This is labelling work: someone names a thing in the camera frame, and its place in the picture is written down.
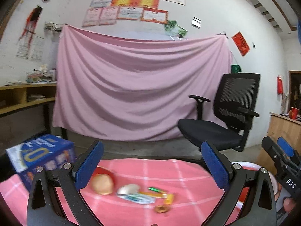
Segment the person's right hand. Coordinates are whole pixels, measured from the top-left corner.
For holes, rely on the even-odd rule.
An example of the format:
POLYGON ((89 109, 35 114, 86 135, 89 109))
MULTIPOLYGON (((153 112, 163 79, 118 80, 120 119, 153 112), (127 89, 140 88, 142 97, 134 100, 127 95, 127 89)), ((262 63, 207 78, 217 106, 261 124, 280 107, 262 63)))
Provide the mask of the person's right hand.
POLYGON ((283 209, 285 212, 289 213, 296 205, 296 202, 291 197, 289 192, 285 188, 283 188, 280 183, 278 183, 277 186, 278 191, 275 195, 276 209, 277 211, 283 209))

